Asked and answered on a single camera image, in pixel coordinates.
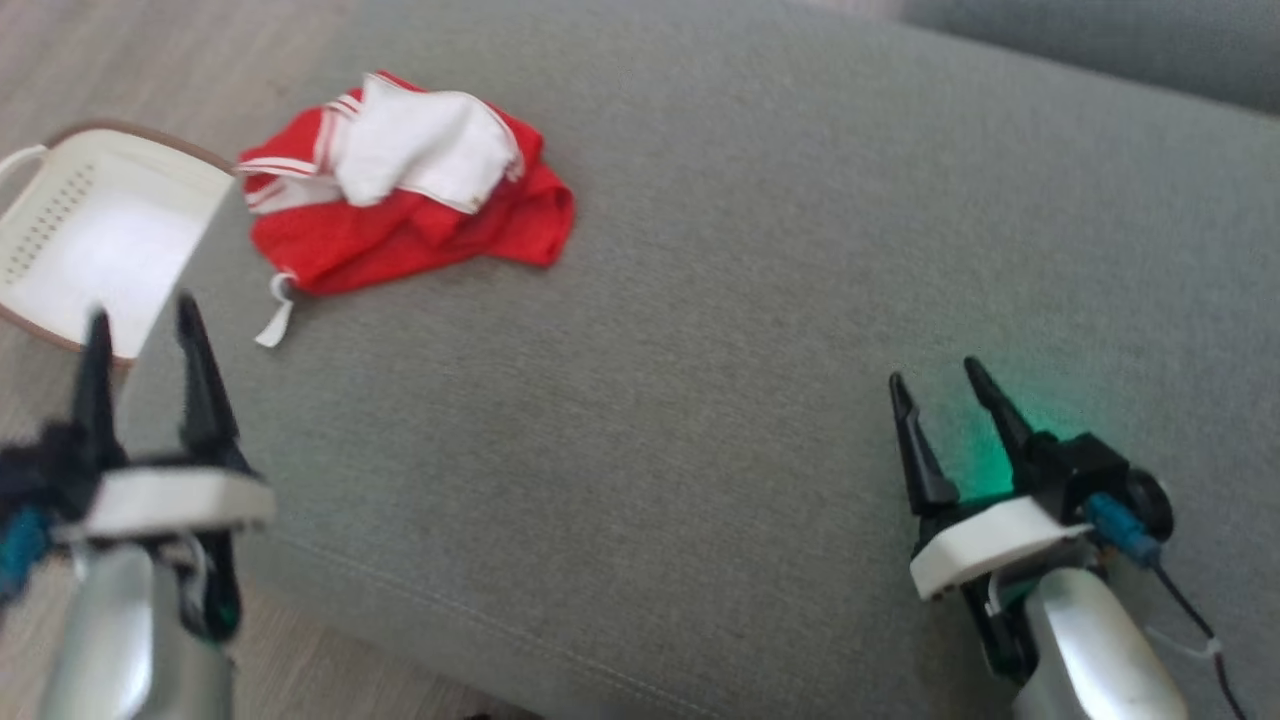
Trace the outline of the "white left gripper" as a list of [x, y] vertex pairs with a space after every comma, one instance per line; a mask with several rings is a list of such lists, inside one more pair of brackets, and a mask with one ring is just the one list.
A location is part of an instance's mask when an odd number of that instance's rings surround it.
[[180, 615], [198, 637], [232, 641], [243, 618], [233, 537], [261, 530], [276, 516], [276, 496], [250, 474], [198, 304], [180, 292], [175, 333], [186, 359], [180, 446], [197, 466], [122, 468], [113, 404], [114, 352], [109, 315], [90, 315], [72, 400], [76, 479], [96, 483], [87, 514], [55, 529], [55, 541], [76, 552], [96, 546], [138, 544], [156, 559], [170, 543], [184, 544], [191, 564], [179, 573]]

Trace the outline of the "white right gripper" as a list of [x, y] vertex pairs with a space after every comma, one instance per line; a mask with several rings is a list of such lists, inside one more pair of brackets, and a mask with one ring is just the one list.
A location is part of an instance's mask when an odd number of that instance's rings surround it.
[[[963, 366], [1015, 477], [1036, 474], [1037, 432], [978, 357]], [[890, 398], [911, 514], [923, 518], [909, 564], [924, 601], [960, 593], [989, 670], [1021, 689], [1098, 685], [1098, 550], [1030, 496], [957, 505], [900, 372]]]

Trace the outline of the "red white basketball jersey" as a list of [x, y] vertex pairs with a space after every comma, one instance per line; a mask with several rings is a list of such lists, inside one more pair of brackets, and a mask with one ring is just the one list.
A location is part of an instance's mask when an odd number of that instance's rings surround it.
[[475, 258], [545, 269], [567, 245], [573, 191], [539, 129], [480, 97], [385, 70], [307, 108], [234, 165], [250, 238], [273, 266], [276, 347], [301, 293], [366, 290]]

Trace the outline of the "white plastic laundry basket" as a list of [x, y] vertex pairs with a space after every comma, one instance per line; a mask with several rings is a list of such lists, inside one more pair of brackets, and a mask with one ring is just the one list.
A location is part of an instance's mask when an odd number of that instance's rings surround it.
[[87, 120], [0, 158], [0, 319], [78, 352], [108, 313], [114, 361], [140, 355], [229, 191], [232, 164], [123, 120]]

